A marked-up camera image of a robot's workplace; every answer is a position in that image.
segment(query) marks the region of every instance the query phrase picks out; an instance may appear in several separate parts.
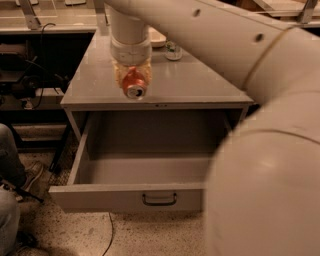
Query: gray cabinet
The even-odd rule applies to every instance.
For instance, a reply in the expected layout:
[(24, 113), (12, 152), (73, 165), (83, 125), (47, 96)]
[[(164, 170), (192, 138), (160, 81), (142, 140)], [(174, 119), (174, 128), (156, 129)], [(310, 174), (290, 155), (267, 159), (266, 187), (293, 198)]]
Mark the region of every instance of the gray cabinet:
[(62, 100), (80, 143), (52, 197), (66, 212), (201, 210), (212, 155), (252, 100), (188, 53), (170, 62), (161, 50), (147, 96), (129, 100), (108, 35), (93, 42)]

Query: cabinet top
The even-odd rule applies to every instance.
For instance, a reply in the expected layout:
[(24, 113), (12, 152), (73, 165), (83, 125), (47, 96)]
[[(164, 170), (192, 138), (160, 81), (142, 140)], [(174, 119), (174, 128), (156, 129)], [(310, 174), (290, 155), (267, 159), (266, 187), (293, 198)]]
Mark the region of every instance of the cabinet top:
[(73, 110), (145, 108), (232, 108), (253, 101), (187, 52), (170, 61), (164, 49), (152, 53), (152, 81), (142, 100), (128, 99), (115, 81), (110, 36), (98, 29), (61, 102)]

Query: open drawer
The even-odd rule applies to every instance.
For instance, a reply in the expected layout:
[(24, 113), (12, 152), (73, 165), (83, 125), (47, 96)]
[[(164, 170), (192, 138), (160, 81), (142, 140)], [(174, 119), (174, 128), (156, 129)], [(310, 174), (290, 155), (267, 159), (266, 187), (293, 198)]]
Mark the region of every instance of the open drawer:
[(68, 184), (49, 192), (65, 212), (201, 210), (226, 127), (216, 109), (91, 112)]

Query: orange object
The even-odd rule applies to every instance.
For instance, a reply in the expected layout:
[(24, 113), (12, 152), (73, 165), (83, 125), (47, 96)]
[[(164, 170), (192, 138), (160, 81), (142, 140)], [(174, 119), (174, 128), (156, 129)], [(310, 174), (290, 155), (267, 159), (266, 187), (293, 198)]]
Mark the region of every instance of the orange object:
[(127, 75), (122, 80), (124, 94), (130, 99), (142, 99), (147, 91), (145, 77), (135, 66), (129, 67)]

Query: drawer handle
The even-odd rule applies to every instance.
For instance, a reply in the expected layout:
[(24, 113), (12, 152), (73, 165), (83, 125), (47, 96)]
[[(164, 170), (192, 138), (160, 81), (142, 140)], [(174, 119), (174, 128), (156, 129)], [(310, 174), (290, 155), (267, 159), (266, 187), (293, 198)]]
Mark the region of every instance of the drawer handle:
[(147, 202), (147, 196), (145, 194), (142, 195), (142, 202), (146, 206), (170, 206), (170, 205), (175, 205), (177, 202), (177, 194), (173, 194), (173, 199), (171, 202), (166, 202), (166, 203), (150, 203)]

